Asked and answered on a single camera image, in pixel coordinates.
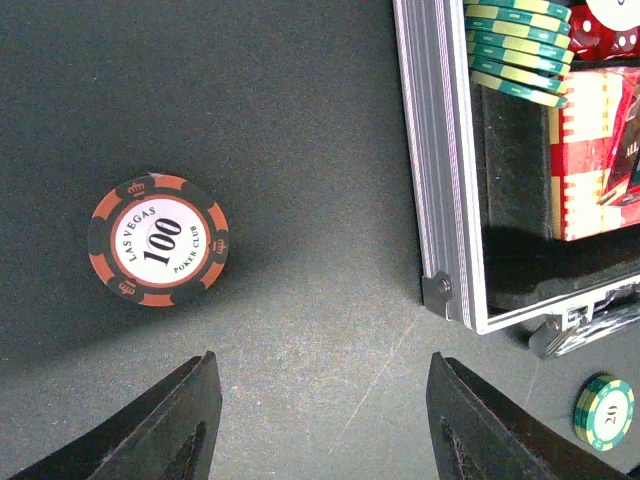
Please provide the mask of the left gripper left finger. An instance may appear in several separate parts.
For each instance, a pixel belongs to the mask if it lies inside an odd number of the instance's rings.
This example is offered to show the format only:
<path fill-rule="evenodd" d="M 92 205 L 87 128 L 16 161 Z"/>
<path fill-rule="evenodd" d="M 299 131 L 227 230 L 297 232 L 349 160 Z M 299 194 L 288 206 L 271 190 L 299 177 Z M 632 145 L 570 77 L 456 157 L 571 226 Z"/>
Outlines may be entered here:
<path fill-rule="evenodd" d="M 15 479 L 207 479 L 222 410 L 216 356 L 195 356 Z"/>

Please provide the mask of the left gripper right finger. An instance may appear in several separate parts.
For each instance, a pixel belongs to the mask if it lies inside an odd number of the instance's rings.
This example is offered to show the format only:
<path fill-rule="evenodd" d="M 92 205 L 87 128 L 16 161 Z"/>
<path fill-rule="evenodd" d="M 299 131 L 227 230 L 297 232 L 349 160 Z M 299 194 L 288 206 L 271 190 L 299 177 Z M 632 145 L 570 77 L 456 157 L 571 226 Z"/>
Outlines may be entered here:
<path fill-rule="evenodd" d="M 452 357 L 431 357 L 429 431 L 440 479 L 628 479 Z"/>

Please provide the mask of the green poker chip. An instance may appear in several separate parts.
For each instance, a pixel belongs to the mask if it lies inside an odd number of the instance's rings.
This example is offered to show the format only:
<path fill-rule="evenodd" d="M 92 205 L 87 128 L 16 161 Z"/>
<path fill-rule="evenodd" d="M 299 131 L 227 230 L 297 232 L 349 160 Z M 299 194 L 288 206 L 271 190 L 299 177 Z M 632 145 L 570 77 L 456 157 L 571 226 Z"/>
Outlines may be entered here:
<path fill-rule="evenodd" d="M 577 437 L 597 451 L 617 446 L 627 434 L 634 416 L 631 386 L 611 375 L 591 379 L 582 390 L 573 415 Z"/>

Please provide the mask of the red black poker chip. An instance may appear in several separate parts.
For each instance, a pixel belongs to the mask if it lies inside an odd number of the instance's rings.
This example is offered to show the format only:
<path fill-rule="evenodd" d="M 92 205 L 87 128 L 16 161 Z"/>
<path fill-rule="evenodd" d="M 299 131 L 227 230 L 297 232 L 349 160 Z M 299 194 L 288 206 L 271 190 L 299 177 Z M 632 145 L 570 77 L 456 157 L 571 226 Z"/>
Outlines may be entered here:
<path fill-rule="evenodd" d="M 192 182 L 148 174 L 111 190 L 95 208 L 88 255 L 100 280 L 138 305 L 170 307 L 205 292 L 223 271 L 229 226 Z"/>

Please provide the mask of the aluminium poker case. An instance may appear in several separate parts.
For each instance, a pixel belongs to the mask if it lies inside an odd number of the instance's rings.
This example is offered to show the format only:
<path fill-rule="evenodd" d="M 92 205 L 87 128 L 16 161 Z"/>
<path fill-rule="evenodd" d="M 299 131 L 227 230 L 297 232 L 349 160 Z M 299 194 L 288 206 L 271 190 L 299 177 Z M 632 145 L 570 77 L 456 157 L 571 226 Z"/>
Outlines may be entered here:
<path fill-rule="evenodd" d="M 393 8 L 427 309 L 543 358 L 637 325 L 638 229 L 552 236 L 545 108 L 471 83 L 461 2 Z"/>

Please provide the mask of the red orange card deck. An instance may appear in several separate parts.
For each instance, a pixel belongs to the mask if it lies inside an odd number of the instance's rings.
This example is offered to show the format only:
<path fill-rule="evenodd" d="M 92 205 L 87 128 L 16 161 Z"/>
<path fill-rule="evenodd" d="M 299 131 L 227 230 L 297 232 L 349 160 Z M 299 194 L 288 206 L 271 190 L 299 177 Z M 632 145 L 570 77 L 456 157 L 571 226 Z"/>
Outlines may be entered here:
<path fill-rule="evenodd" d="M 639 223 L 639 68 L 570 73 L 549 110 L 552 237 L 573 241 Z"/>

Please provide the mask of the red die pair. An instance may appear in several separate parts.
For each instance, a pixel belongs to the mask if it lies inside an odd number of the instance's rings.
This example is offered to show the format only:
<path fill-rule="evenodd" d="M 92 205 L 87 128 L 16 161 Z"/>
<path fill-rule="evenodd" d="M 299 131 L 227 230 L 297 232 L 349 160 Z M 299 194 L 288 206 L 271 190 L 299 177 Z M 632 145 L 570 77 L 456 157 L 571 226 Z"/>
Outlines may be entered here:
<path fill-rule="evenodd" d="M 571 7 L 569 49 L 585 61 L 639 57 L 639 25 L 614 31 L 602 25 L 586 1 Z"/>

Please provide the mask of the white dealer button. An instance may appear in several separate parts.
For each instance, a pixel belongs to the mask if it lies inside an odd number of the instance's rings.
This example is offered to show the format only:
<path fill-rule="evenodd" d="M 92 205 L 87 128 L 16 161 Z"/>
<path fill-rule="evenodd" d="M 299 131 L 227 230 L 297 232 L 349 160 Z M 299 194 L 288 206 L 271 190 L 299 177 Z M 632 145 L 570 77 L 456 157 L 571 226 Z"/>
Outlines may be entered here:
<path fill-rule="evenodd" d="M 605 27 L 627 31 L 640 24 L 640 0 L 587 0 L 591 13 Z"/>

